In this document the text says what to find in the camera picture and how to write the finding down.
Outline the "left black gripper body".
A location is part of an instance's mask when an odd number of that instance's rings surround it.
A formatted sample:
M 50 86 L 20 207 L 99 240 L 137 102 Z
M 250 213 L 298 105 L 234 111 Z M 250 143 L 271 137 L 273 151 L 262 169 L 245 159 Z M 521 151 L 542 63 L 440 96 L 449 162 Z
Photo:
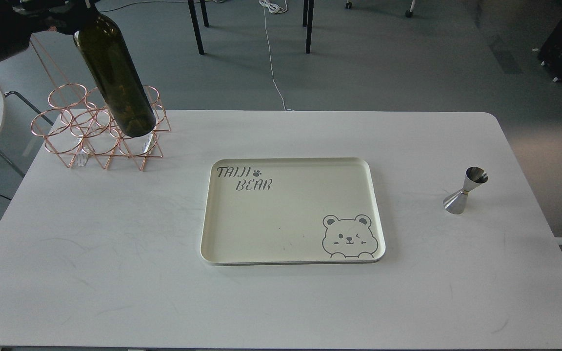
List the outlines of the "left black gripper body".
M 100 12 L 95 0 L 21 0 L 18 13 L 29 20 L 34 33 L 54 29 L 74 34 Z

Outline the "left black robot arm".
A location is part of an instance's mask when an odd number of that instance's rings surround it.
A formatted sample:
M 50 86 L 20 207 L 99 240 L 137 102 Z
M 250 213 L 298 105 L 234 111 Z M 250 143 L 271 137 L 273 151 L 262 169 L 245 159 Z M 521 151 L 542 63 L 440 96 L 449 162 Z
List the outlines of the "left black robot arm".
M 72 35 L 98 13 L 95 0 L 0 0 L 0 62 L 25 51 L 34 33 Z

